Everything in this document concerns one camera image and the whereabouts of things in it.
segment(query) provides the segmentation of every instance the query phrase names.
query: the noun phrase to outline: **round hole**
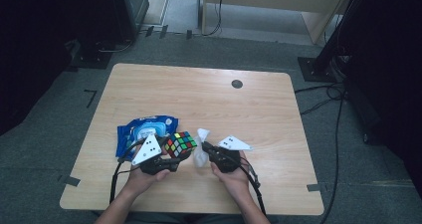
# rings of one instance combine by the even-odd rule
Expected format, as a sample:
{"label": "round hole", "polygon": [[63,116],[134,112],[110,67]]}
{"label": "round hole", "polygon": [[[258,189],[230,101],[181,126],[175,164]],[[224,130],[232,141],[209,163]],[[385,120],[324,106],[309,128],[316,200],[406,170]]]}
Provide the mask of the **round hole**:
{"label": "round hole", "polygon": [[234,87],[236,89],[241,89],[243,87],[243,83],[239,80],[234,80],[232,82],[232,87]]}

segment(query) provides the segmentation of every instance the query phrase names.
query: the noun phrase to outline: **power cord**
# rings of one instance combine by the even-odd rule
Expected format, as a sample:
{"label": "power cord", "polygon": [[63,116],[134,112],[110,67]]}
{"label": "power cord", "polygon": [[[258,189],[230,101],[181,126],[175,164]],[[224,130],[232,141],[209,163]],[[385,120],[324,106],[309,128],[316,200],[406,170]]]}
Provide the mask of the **power cord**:
{"label": "power cord", "polygon": [[117,52],[122,52],[122,51],[124,51],[124,50],[126,50],[127,48],[129,48],[130,46],[132,45],[132,41],[130,41],[124,48],[122,48],[122,49],[118,49],[118,50],[101,50],[101,49],[99,49],[99,52],[102,52],[102,53],[117,53]]}
{"label": "power cord", "polygon": [[335,175],[334,175],[334,187],[332,188],[332,196],[329,200],[329,204],[328,207],[325,210],[325,214],[323,215],[322,219],[320,220],[320,224],[323,224],[326,220],[326,218],[329,215],[329,212],[331,211],[331,207],[332,204],[334,203],[334,198],[335,198],[335,193],[337,190],[337,185],[338,185],[338,126],[340,123],[340,116],[341,116],[341,109],[342,109],[342,104],[343,104],[343,100],[344,100],[344,93],[341,94],[341,99],[340,99],[340,106],[338,109],[338,115],[337,115],[337,121],[335,124]]}
{"label": "power cord", "polygon": [[[332,196],[331,196],[331,198],[329,200],[328,207],[326,208],[325,213],[324,213],[324,215],[322,216],[322,219],[319,222],[320,224],[323,224],[326,221],[326,218],[328,217],[328,215],[329,215],[329,213],[331,211],[332,204],[334,203],[334,198],[335,198],[335,193],[336,193],[336,190],[337,190],[337,185],[338,185],[338,170],[339,170],[339,167],[338,167],[338,160],[339,160],[339,157],[338,157],[338,127],[339,127],[339,123],[340,123],[342,104],[343,104],[344,94],[345,94],[345,92],[342,92],[339,88],[335,88],[334,87],[335,85],[338,85],[338,84],[339,83],[334,83],[334,84],[331,84],[329,86],[311,87],[311,88],[306,88],[306,89],[301,89],[301,90],[295,91],[295,94],[296,94],[296,93],[300,93],[300,92],[304,92],[304,91],[312,91],[312,90],[316,90],[316,89],[326,88],[326,94],[329,97],[329,100],[326,100],[326,101],[340,101],[340,105],[339,105],[339,108],[338,108],[337,120],[336,120],[336,123],[335,123],[335,174],[334,174],[334,182],[333,182]],[[339,92],[339,95],[336,96],[336,97],[333,97],[329,93],[329,90],[330,89],[335,89],[337,92]],[[319,105],[319,104],[315,105],[314,108],[315,107],[319,108],[319,107],[322,106],[322,105]]]}
{"label": "power cord", "polygon": [[209,33],[209,34],[202,34],[202,36],[207,37],[207,36],[214,35],[221,28],[221,4],[222,4],[222,2],[223,2],[223,0],[220,0],[220,4],[219,4],[219,8],[218,8],[218,13],[217,13],[217,16],[218,16],[217,26],[214,28],[214,30],[211,33]]}
{"label": "power cord", "polygon": [[[333,83],[333,84],[327,85],[327,86],[318,86],[318,87],[311,87],[311,88],[296,90],[295,91],[295,94],[301,93],[301,92],[313,91],[313,90],[321,89],[321,88],[326,88],[326,91],[325,92],[326,92],[326,95],[329,97],[329,99],[327,99],[327,100],[325,100],[323,102],[317,103],[312,108],[310,108],[310,109],[308,109],[308,110],[306,110],[304,112],[301,112],[301,115],[305,115],[305,114],[308,114],[310,112],[314,112],[317,109],[319,109],[320,107],[322,107],[323,105],[328,104],[329,102],[341,100],[342,91],[338,87],[335,87],[335,85],[339,85],[339,84],[341,84],[341,83]],[[339,95],[336,96],[336,97],[332,96],[331,93],[329,92],[331,90],[337,91],[339,93]]]}
{"label": "power cord", "polygon": [[349,13],[349,11],[350,11],[350,8],[353,6],[353,4],[354,4],[354,2],[355,2],[355,0],[351,0],[350,2],[349,2],[349,5],[347,6],[347,9],[345,10],[345,12],[344,12],[344,15],[342,16],[342,18],[341,18],[341,22],[340,22],[340,24],[339,24],[339,27],[338,27],[338,32],[337,32],[337,52],[339,53],[339,51],[340,51],[340,48],[341,48],[341,50],[342,50],[342,53],[343,54],[345,54],[345,47],[341,47],[340,46],[340,40],[339,40],[339,38],[340,38],[340,35],[341,35],[341,28],[342,28],[342,25],[344,24],[344,21],[346,21],[347,20],[347,18],[348,18],[348,13]]}
{"label": "power cord", "polygon": [[267,212],[265,210],[265,206],[264,206],[264,201],[263,201],[263,197],[262,194],[259,190],[259,187],[261,186],[260,182],[258,181],[258,175],[255,173],[255,171],[253,171],[253,174],[255,176],[255,179],[251,176],[251,174],[249,174],[249,172],[242,166],[242,162],[238,163],[236,160],[234,160],[232,157],[224,154],[224,153],[220,153],[220,155],[222,155],[223,157],[227,158],[228,160],[232,161],[234,164],[240,164],[239,167],[240,169],[246,174],[246,176],[248,177],[249,182],[251,183],[252,187],[255,190],[255,193],[257,194],[257,198],[258,198],[258,203],[260,204],[260,208],[262,213],[264,213],[264,215],[267,215]]}
{"label": "power cord", "polygon": [[116,184],[117,184],[117,178],[118,178],[118,175],[119,175],[119,174],[121,174],[121,173],[124,173],[124,172],[131,172],[131,171],[134,171],[134,170],[136,170],[136,169],[138,169],[138,168],[139,168],[139,167],[136,167],[136,168],[133,168],[133,169],[128,170],[128,171],[118,172],[118,171],[120,170],[121,165],[124,163],[124,161],[125,161],[126,157],[130,154],[130,152],[133,150],[133,148],[134,148],[134,147],[136,147],[136,146],[141,145],[141,144],[142,144],[142,142],[143,142],[143,139],[142,139],[142,140],[140,140],[140,141],[138,141],[138,142],[136,142],[136,143],[134,143],[133,145],[131,145],[131,146],[130,146],[127,150],[126,150],[126,152],[123,154],[123,156],[122,156],[122,157],[120,157],[120,158],[117,160],[117,161],[118,161],[118,165],[117,165],[117,167],[115,168],[114,175],[112,176],[112,179],[111,179],[111,190],[110,190],[110,192],[109,192],[109,203],[112,203],[112,202],[114,201],[114,197],[115,197],[115,186],[116,186]]}

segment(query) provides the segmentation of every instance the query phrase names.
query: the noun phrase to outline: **floor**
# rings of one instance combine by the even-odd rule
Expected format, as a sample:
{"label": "floor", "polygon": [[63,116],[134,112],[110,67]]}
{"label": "floor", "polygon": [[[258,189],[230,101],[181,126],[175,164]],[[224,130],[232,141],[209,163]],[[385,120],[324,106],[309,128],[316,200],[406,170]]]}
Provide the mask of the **floor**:
{"label": "floor", "polygon": [[[167,32],[186,33],[191,30],[193,34],[201,34],[198,0],[149,0],[149,3],[144,29],[154,26],[155,30],[160,30],[167,25]],[[206,10],[205,34],[208,34],[218,23],[218,5],[208,4]],[[322,47],[334,31],[337,17],[332,19],[325,36],[313,44],[301,12],[222,5],[221,29],[213,36]]]}

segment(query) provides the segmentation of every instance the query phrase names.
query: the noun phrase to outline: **black tape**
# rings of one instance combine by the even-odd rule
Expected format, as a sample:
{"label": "black tape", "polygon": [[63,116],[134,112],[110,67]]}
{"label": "black tape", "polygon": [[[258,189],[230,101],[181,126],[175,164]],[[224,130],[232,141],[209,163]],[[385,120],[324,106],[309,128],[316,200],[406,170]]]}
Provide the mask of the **black tape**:
{"label": "black tape", "polygon": [[159,35],[159,39],[165,38],[165,34],[167,33],[167,28],[168,28],[168,25],[165,25],[164,27],[162,27],[161,34]]}
{"label": "black tape", "polygon": [[78,186],[79,183],[81,182],[80,179],[75,178],[75,177],[71,177],[71,176],[65,176],[65,175],[60,175],[58,178],[59,182],[63,182],[72,186]]}
{"label": "black tape", "polygon": [[186,40],[189,40],[189,39],[191,39],[192,38],[192,30],[187,30],[187,33],[186,33]]}
{"label": "black tape", "polygon": [[153,31],[154,31],[154,26],[150,26],[150,27],[148,28],[148,30],[146,31],[146,35],[145,35],[145,37],[149,37],[149,36],[151,36]]}
{"label": "black tape", "polygon": [[319,184],[308,184],[307,188],[308,188],[308,192],[320,191]]}
{"label": "black tape", "polygon": [[94,98],[96,97],[97,91],[84,90],[84,92],[86,92],[86,93],[93,93],[93,95],[91,96],[90,101],[87,104],[87,108],[89,108],[91,106],[91,104],[93,103]]}

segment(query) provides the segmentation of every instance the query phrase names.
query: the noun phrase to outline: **gray carpet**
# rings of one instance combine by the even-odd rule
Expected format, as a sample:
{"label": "gray carpet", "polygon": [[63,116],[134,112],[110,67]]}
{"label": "gray carpet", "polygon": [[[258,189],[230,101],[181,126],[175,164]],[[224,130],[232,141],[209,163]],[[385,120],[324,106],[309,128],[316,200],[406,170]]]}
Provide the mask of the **gray carpet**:
{"label": "gray carpet", "polygon": [[[113,54],[106,70],[63,72],[22,124],[0,136],[0,223],[91,223],[90,211],[59,205],[91,119],[116,63],[288,73],[295,90],[317,86],[302,78],[297,56],[316,57],[320,47],[159,34],[139,35],[127,50]],[[87,108],[92,93],[98,91]],[[301,111],[326,99],[325,90],[297,94]],[[339,102],[303,115],[322,187],[324,206],[335,172],[334,129]],[[422,223],[422,201],[403,163],[385,146],[362,142],[351,104],[343,103],[339,126],[339,177],[326,223]],[[319,223],[320,216],[280,216],[280,223]]]}

